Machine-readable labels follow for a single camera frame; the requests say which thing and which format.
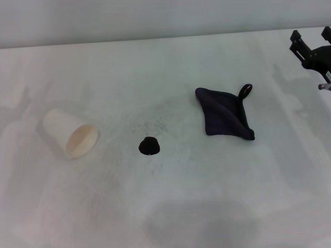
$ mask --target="white table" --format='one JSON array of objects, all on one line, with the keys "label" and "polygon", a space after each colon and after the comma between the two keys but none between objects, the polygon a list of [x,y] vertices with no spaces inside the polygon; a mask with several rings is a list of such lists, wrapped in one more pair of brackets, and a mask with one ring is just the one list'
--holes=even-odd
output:
[{"label": "white table", "polygon": [[[292,31],[0,50],[0,246],[331,247],[331,92]],[[246,83],[256,140],[206,136],[194,90]],[[86,156],[47,137],[52,108],[99,127]]]}]

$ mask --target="paper cup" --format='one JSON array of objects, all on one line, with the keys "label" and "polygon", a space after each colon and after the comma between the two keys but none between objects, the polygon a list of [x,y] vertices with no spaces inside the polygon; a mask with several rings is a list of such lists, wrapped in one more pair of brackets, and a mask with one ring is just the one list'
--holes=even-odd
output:
[{"label": "paper cup", "polygon": [[99,136],[95,126],[86,124],[59,109],[49,111],[42,124],[65,155],[72,159],[79,158],[90,151]]}]

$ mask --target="dark blue towel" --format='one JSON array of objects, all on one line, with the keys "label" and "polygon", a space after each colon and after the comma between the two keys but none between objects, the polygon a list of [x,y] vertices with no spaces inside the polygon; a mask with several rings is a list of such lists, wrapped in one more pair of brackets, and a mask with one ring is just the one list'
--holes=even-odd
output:
[{"label": "dark blue towel", "polygon": [[205,115],[207,135],[232,135],[253,141],[254,131],[247,124],[243,100],[253,86],[246,84],[239,96],[227,92],[197,88],[195,95]]}]

